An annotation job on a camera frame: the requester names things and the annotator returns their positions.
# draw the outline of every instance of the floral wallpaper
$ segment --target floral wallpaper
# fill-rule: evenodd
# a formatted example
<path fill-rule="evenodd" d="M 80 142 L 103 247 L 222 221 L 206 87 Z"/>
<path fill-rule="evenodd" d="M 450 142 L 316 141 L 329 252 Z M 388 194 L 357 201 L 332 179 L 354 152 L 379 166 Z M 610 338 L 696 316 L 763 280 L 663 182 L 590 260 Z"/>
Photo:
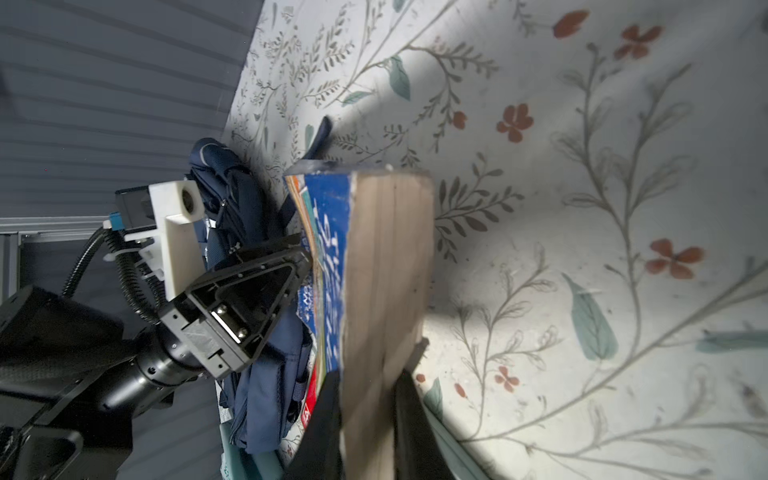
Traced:
<path fill-rule="evenodd" d="M 415 380 L 489 477 L 765 478 L 766 59 L 759 0 L 266 2 L 223 139 L 432 172 Z"/>

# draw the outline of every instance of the navy blue bag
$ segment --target navy blue bag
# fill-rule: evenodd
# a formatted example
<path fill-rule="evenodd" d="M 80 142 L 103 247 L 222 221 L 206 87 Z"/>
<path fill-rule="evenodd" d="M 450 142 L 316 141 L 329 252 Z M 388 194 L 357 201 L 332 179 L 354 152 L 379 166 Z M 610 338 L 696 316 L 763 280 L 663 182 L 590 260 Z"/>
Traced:
<path fill-rule="evenodd" d="M 190 165 L 188 178 L 197 182 L 206 214 L 216 221 L 215 228 L 195 226 L 209 270 L 239 248 L 283 235 L 276 208 L 226 145 L 213 138 L 198 141 Z M 222 382 L 220 405 L 234 410 L 231 443 L 253 455 L 278 449 L 299 418 L 311 349 L 309 329 L 293 305 L 281 314 L 259 358 Z"/>

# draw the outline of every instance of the book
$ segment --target book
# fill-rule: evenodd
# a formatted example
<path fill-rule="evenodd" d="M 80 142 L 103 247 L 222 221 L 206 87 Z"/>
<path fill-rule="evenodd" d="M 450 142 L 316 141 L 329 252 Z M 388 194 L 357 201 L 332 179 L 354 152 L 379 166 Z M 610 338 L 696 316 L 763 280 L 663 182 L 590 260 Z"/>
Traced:
<path fill-rule="evenodd" d="M 318 343 L 315 391 L 339 369 L 346 475 L 390 480 L 392 386 L 421 339 L 429 300 L 432 180 L 321 161 L 300 161 L 285 179 L 313 255 L 299 312 Z"/>

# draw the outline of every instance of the red flower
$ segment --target red flower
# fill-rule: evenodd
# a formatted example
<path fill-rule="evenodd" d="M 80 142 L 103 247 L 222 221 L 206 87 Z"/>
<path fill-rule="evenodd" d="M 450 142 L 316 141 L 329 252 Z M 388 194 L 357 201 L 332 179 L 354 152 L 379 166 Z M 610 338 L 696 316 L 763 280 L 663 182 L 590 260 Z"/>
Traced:
<path fill-rule="evenodd" d="M 465 122 L 467 121 L 467 114 L 463 111 L 457 111 L 453 114 L 453 120 L 451 123 L 459 130 L 464 130 Z"/>
<path fill-rule="evenodd" d="M 515 389 L 512 387 L 520 385 L 520 379 L 516 376 L 509 376 L 509 370 L 507 370 L 507 367 L 500 366 L 498 367 L 498 371 L 501 372 L 501 375 L 497 375 L 495 378 L 496 383 L 503 383 L 504 388 L 507 390 L 507 392 L 514 392 Z"/>
<path fill-rule="evenodd" d="M 632 52 L 632 57 L 643 58 L 648 55 L 648 47 L 644 44 L 650 43 L 656 40 L 661 35 L 661 27 L 656 25 L 651 27 L 640 35 L 640 27 L 637 25 L 631 25 L 626 30 L 621 32 L 621 37 L 629 43 L 620 46 L 614 52 L 614 58 L 621 60 L 626 57 L 629 52 Z"/>
<path fill-rule="evenodd" d="M 555 38 L 570 37 L 581 28 L 581 23 L 589 16 L 589 10 L 576 10 L 563 15 L 563 18 L 552 27 Z"/>
<path fill-rule="evenodd" d="M 520 104 L 517 107 L 515 115 L 515 106 L 509 105 L 504 109 L 504 121 L 496 124 L 496 131 L 507 133 L 510 142 L 519 144 L 523 141 L 523 134 L 520 130 L 525 130 L 533 125 L 533 117 L 528 116 L 528 104 Z"/>
<path fill-rule="evenodd" d="M 650 249 L 661 255 L 663 258 L 649 260 L 645 263 L 645 270 L 648 273 L 656 275 L 670 266 L 670 274 L 673 278 L 679 280 L 690 280 L 694 278 L 694 272 L 681 263 L 698 263 L 704 258 L 704 250 L 699 247 L 688 247 L 682 252 L 675 254 L 672 250 L 672 242 L 666 238 L 656 240 L 650 245 Z"/>

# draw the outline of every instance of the black cable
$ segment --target black cable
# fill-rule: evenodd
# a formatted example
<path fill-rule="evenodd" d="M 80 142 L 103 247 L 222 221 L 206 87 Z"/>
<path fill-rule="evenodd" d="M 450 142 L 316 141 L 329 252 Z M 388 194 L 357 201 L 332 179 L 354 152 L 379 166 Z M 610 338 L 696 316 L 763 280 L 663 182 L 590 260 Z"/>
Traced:
<path fill-rule="evenodd" d="M 91 238 L 88 239 L 87 242 L 85 242 L 85 247 L 83 247 L 83 252 L 80 254 L 80 257 L 78 258 L 78 261 L 74 263 L 74 266 L 72 267 L 72 271 L 69 273 L 69 277 L 67 278 L 67 281 L 64 283 L 64 288 L 61 289 L 61 296 L 66 298 L 72 298 L 74 295 L 75 290 L 78 289 L 78 285 L 80 284 L 80 279 L 83 277 L 83 274 L 85 273 L 85 269 L 88 268 L 88 264 L 93 259 L 94 255 L 96 254 L 96 250 L 101 247 L 101 244 L 104 242 L 104 228 L 99 227 L 96 229 L 95 232 L 91 235 Z"/>
<path fill-rule="evenodd" d="M 152 292 L 152 297 L 154 298 L 155 309 L 159 312 L 160 308 L 162 308 L 162 306 L 166 303 L 165 284 L 155 275 L 151 275 L 152 269 L 149 267 L 149 265 L 147 265 L 146 262 L 140 262 L 140 260 L 141 258 L 136 259 L 137 268 L 139 273 L 146 277 L 147 285 L 149 285 L 149 290 Z"/>
<path fill-rule="evenodd" d="M 107 242 L 112 253 L 125 249 L 123 237 L 114 230 L 106 232 L 104 241 Z M 128 301 L 128 305 L 131 306 L 137 315 L 149 323 L 159 323 L 160 319 L 157 318 L 157 311 L 147 302 L 144 293 L 141 291 L 135 266 L 137 262 L 136 257 L 138 255 L 125 253 L 115 256 L 114 262 L 118 266 L 120 288 L 123 290 L 123 296 Z"/>

